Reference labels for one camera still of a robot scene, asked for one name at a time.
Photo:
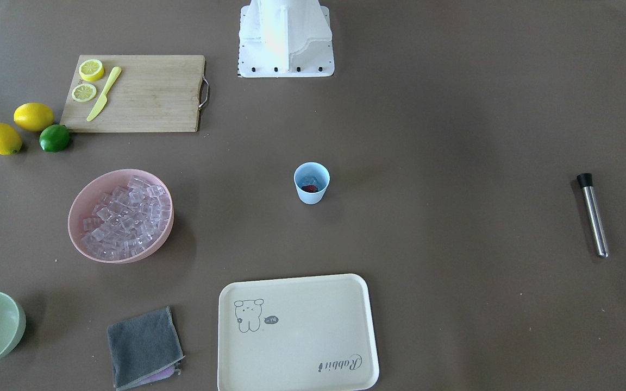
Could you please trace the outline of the red strawberry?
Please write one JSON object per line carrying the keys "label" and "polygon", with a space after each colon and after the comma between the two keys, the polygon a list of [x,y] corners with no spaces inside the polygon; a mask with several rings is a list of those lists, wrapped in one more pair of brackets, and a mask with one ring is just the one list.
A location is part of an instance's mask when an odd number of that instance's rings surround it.
{"label": "red strawberry", "polygon": [[305,185],[305,186],[301,186],[301,190],[305,191],[306,193],[316,193],[320,189],[316,185]]}

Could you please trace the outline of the clear ice cube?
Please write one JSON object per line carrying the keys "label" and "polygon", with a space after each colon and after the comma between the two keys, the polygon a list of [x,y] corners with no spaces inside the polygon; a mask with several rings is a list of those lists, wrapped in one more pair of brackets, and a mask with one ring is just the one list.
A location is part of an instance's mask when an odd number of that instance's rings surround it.
{"label": "clear ice cube", "polygon": [[320,182],[318,181],[316,176],[308,175],[308,176],[303,176],[303,178],[301,178],[301,180],[299,181],[299,186],[300,187],[306,187],[306,186],[319,187]]}

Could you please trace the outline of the light blue plastic cup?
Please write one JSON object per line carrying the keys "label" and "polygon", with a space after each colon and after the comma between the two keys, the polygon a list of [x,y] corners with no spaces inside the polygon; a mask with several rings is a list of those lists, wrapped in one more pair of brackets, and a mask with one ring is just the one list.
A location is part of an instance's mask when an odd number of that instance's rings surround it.
{"label": "light blue plastic cup", "polygon": [[323,198],[330,183],[330,173],[320,163],[306,162],[296,168],[293,180],[301,202],[313,205]]}

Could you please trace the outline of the pile of ice cubes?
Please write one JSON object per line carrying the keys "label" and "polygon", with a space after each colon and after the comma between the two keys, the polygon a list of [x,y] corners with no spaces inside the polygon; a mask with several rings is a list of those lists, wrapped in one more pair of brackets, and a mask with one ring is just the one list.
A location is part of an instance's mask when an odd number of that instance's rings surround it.
{"label": "pile of ice cubes", "polygon": [[126,184],[115,181],[100,192],[92,210],[80,220],[79,247],[85,255],[123,263],[158,248],[172,227],[172,197],[164,185],[141,175]]}

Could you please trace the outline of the cream rabbit tray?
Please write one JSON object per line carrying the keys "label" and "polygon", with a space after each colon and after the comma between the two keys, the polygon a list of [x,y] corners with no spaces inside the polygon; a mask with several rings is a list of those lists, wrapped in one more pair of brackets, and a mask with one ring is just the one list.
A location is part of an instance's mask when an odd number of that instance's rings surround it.
{"label": "cream rabbit tray", "polygon": [[234,282],[218,302],[219,390],[363,390],[380,376],[355,273]]}

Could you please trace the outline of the pink bowl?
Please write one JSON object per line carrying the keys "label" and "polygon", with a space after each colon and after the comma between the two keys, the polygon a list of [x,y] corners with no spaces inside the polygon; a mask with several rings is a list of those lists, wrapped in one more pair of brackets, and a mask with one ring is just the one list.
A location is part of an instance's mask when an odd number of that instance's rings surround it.
{"label": "pink bowl", "polygon": [[[79,192],[79,194],[74,199],[74,202],[71,205],[70,212],[68,213],[68,234],[70,236],[72,244],[77,248],[77,250],[79,250],[80,254],[84,255],[90,260],[94,260],[96,262],[101,262],[101,263],[107,263],[107,264],[127,264],[127,263],[136,262],[139,260],[143,260],[149,257],[150,255],[154,254],[159,248],[161,248],[161,246],[165,243],[165,241],[167,240],[168,236],[171,233],[172,227],[167,235],[167,238],[164,240],[164,242],[161,245],[159,245],[158,248],[150,248],[149,253],[147,255],[141,255],[139,256],[139,259],[137,260],[131,259],[128,262],[123,262],[123,263],[102,262],[101,260],[92,258],[89,255],[85,255],[82,252],[82,250],[79,247],[79,237],[83,233],[82,228],[80,228],[80,220],[84,218],[84,216],[87,215],[87,213],[89,213],[90,210],[92,210],[94,200],[97,198],[98,193],[111,191],[111,189],[114,188],[115,186],[115,181],[118,181],[120,185],[126,184],[129,176],[131,175],[146,176],[147,178],[155,180],[157,183],[159,183],[160,185],[164,185],[167,188],[164,181],[160,180],[158,176],[153,175],[149,172],[142,171],[139,169],[115,170],[115,171],[105,173],[104,175],[98,176],[96,179],[92,180],[90,183],[84,186],[84,188],[82,188],[82,190]],[[173,202],[172,202],[172,212],[173,212],[173,218],[172,218],[172,225],[173,225],[173,222],[174,222],[174,203]]]}

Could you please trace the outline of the grey folded cloth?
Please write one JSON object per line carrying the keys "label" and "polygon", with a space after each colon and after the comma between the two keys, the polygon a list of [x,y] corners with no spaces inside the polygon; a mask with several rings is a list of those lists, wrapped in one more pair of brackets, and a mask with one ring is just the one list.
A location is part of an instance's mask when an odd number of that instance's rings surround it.
{"label": "grey folded cloth", "polygon": [[168,306],[108,326],[107,339],[117,390],[181,374],[185,356]]}

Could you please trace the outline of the wooden cutting board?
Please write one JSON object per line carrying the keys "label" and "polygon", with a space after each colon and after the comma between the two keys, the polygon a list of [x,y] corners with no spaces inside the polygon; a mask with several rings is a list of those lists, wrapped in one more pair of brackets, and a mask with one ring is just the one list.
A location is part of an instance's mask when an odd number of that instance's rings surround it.
{"label": "wooden cutting board", "polygon": [[98,59],[105,74],[92,84],[101,92],[111,70],[122,71],[107,94],[108,102],[99,115],[87,121],[97,97],[75,102],[67,94],[60,124],[71,132],[196,132],[206,58],[203,55],[80,55]]}

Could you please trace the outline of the yellow plastic knife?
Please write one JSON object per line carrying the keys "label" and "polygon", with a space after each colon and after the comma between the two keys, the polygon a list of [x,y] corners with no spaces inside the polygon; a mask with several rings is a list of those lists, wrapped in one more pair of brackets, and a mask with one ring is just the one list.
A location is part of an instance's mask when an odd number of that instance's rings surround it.
{"label": "yellow plastic knife", "polygon": [[111,90],[112,86],[117,81],[121,73],[122,67],[116,66],[112,68],[111,73],[108,76],[108,80],[106,81],[106,84],[100,92],[98,99],[94,104],[94,107],[92,107],[92,110],[85,119],[87,122],[93,121],[103,111],[104,107],[108,103],[109,91]]}

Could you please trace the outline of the lemon half slice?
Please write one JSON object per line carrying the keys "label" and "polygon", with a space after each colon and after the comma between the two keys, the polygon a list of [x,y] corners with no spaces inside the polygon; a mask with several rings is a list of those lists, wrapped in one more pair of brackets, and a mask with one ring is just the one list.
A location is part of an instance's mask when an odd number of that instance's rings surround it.
{"label": "lemon half slice", "polygon": [[97,88],[94,84],[82,83],[73,87],[70,97],[78,103],[86,103],[92,101],[97,94]]}

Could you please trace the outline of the green lime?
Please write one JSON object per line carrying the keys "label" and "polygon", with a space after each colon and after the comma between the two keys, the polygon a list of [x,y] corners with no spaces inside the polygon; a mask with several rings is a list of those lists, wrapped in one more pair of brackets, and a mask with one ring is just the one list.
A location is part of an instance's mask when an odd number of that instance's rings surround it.
{"label": "green lime", "polygon": [[71,136],[67,126],[52,124],[40,133],[38,142],[44,152],[58,153],[69,146]]}

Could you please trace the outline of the yellow lemon far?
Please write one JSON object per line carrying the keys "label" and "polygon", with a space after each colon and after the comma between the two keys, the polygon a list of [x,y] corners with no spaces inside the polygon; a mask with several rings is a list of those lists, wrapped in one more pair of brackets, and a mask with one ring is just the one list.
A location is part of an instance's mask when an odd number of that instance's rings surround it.
{"label": "yellow lemon far", "polygon": [[42,132],[55,123],[54,111],[42,103],[25,103],[14,111],[14,122],[25,131]]}

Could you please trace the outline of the yellow lemon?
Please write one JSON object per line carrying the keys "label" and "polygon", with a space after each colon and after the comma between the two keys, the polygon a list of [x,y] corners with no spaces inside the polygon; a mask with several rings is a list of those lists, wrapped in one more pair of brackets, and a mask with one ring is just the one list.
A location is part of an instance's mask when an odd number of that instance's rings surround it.
{"label": "yellow lemon", "polygon": [[42,132],[55,123],[54,111],[42,103],[25,103],[14,111],[14,122],[25,131]]}
{"label": "yellow lemon", "polygon": [[19,132],[9,124],[0,122],[0,154],[17,154],[22,146],[23,140]]}

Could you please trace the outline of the yellow lemon near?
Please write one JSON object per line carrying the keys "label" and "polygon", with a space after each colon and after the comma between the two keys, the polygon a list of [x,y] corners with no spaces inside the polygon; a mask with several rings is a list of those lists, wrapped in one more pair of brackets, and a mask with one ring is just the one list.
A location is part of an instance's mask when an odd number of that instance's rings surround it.
{"label": "yellow lemon near", "polygon": [[9,124],[0,122],[0,154],[17,154],[22,146],[23,140],[19,132]]}

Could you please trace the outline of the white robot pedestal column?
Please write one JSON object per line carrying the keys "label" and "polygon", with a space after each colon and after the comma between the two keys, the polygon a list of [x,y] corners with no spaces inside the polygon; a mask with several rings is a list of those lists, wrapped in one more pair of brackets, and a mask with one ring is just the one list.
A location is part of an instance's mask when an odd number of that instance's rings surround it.
{"label": "white robot pedestal column", "polygon": [[241,8],[239,77],[312,78],[334,72],[328,7],[318,1],[251,1]]}

